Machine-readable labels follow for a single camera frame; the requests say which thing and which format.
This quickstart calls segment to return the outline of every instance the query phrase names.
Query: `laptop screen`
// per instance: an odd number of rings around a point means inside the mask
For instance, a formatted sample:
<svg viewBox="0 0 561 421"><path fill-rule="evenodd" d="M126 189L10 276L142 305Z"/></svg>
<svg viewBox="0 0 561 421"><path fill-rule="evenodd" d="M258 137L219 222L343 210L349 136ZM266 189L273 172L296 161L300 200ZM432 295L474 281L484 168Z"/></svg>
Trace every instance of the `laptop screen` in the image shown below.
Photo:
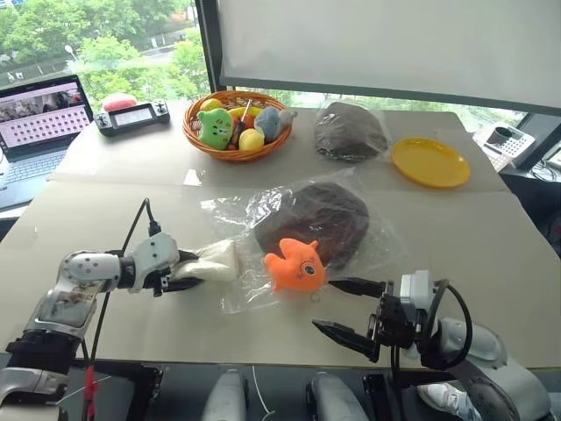
<svg viewBox="0 0 561 421"><path fill-rule="evenodd" d="M88 102L72 78L19 90L0 92L0 147L4 153L73 139L91 121Z"/></svg>

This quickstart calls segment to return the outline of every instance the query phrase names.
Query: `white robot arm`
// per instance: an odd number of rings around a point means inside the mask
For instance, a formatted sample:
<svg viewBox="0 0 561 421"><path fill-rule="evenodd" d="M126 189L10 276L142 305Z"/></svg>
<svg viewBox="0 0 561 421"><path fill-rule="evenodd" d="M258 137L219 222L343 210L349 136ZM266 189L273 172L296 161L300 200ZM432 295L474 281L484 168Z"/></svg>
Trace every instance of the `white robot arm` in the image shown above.
<svg viewBox="0 0 561 421"><path fill-rule="evenodd" d="M417 271L401 278L401 291L393 295L392 282L360 278L332 281L354 294L378 297L380 304L370 317L366 336L349 327L314 320L314 325L338 344L376 362L380 346L399 348L410 359L436 370L445 370L465 387L484 420L537 421L550 411L545 387L510 355L501 339L482 325L472 323L458 292L447 281L431 282L429 272ZM458 298L465 321L436 320L444 291Z"/></svg>
<svg viewBox="0 0 561 421"><path fill-rule="evenodd" d="M179 251L175 240L161 231L147 199L133 227L144 207L151 219L150 237L129 255L80 251L61 262L54 288L39 301L22 337L6 348L11 358L0 371L0 421L64 419L51 403L66 391L67 373L96 310L98 293L150 288L160 296L162 291L181 288L167 283L171 268L196 256ZM187 280L185 288L194 281Z"/></svg>

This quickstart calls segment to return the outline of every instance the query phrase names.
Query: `white projection screen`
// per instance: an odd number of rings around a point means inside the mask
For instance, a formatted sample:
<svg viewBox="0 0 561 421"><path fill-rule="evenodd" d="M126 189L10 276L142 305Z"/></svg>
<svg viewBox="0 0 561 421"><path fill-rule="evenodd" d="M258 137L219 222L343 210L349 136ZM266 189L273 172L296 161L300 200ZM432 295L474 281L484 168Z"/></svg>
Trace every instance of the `white projection screen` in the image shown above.
<svg viewBox="0 0 561 421"><path fill-rule="evenodd" d="M224 85L561 114L561 0L218 0L218 14Z"/></svg>

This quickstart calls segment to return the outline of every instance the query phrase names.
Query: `red object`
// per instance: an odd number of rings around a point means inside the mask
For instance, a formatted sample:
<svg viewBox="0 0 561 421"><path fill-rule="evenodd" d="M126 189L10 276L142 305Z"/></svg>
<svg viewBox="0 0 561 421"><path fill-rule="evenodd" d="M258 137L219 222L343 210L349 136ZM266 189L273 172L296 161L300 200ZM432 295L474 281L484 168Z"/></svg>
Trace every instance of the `red object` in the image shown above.
<svg viewBox="0 0 561 421"><path fill-rule="evenodd" d="M249 114L245 116L244 124L246 129L254 129L255 128L255 117L250 116Z"/></svg>
<svg viewBox="0 0 561 421"><path fill-rule="evenodd" d="M84 384L84 399L88 402L88 419L96 415L94 394L99 389L99 383L94 379L94 366L86 368L86 384Z"/></svg>
<svg viewBox="0 0 561 421"><path fill-rule="evenodd" d="M123 108L134 107L138 103L134 95L111 94L102 100L103 109L106 111L122 110Z"/></svg>

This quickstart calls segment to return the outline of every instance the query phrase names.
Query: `laptop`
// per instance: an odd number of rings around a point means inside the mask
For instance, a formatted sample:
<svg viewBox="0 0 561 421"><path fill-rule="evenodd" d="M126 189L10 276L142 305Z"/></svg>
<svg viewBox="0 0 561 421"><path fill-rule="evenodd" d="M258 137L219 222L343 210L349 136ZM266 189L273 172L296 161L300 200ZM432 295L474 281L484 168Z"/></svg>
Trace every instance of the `laptop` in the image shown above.
<svg viewBox="0 0 561 421"><path fill-rule="evenodd" d="M0 90L0 209L30 202L92 120L76 75Z"/></svg>

